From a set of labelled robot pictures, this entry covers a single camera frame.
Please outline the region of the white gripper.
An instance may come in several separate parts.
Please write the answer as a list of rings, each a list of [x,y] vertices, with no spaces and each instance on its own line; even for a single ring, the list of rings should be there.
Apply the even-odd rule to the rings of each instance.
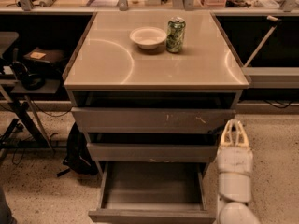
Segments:
[[[217,152],[217,165],[220,173],[237,173],[241,175],[251,175],[253,171],[253,153],[249,147],[249,139],[243,124],[235,120],[235,145],[233,136],[233,121],[229,120],[222,132],[220,147]]]

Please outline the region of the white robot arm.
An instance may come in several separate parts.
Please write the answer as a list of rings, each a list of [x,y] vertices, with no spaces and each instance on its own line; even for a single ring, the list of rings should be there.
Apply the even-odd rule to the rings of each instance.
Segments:
[[[213,224],[261,224],[249,209],[252,199],[253,152],[244,126],[230,119],[217,151],[217,215]]]

